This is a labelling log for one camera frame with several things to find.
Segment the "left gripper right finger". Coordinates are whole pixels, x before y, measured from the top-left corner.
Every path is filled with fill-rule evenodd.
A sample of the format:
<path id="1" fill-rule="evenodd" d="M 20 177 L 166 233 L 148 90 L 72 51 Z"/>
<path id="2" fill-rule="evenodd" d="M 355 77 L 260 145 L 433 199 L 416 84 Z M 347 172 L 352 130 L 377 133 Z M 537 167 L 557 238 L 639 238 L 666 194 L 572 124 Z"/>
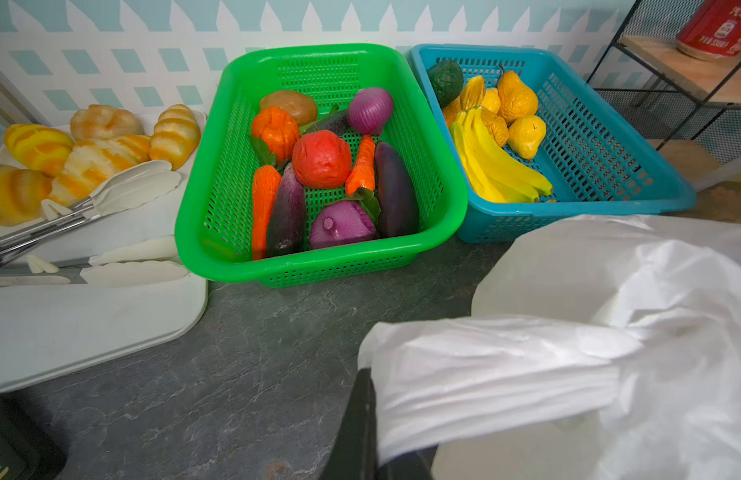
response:
<path id="1" fill-rule="evenodd" d="M 434 480 L 432 465 L 437 446 L 418 449 L 400 455 L 380 466 L 379 480 Z"/>

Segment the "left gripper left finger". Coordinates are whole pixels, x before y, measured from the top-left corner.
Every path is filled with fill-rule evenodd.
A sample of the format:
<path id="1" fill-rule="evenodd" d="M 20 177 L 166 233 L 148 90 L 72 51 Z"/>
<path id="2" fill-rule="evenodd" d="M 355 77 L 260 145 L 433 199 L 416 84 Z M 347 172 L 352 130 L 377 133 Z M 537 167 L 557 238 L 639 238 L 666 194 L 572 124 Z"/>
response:
<path id="1" fill-rule="evenodd" d="M 377 428 L 376 394 L 370 368 L 360 369 L 348 406 L 344 411 L 336 442 L 320 480 L 376 478 Z"/>

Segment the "white plastic grocery bag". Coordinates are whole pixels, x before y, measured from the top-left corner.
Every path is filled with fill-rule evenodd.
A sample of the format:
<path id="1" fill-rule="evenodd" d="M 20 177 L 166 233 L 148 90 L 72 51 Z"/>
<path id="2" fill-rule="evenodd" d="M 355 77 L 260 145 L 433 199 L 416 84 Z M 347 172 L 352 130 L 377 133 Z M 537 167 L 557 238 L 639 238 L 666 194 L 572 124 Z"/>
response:
<path id="1" fill-rule="evenodd" d="M 464 318 L 358 353 L 381 462 L 456 479 L 741 479 L 741 225 L 579 216 L 521 236 Z"/>

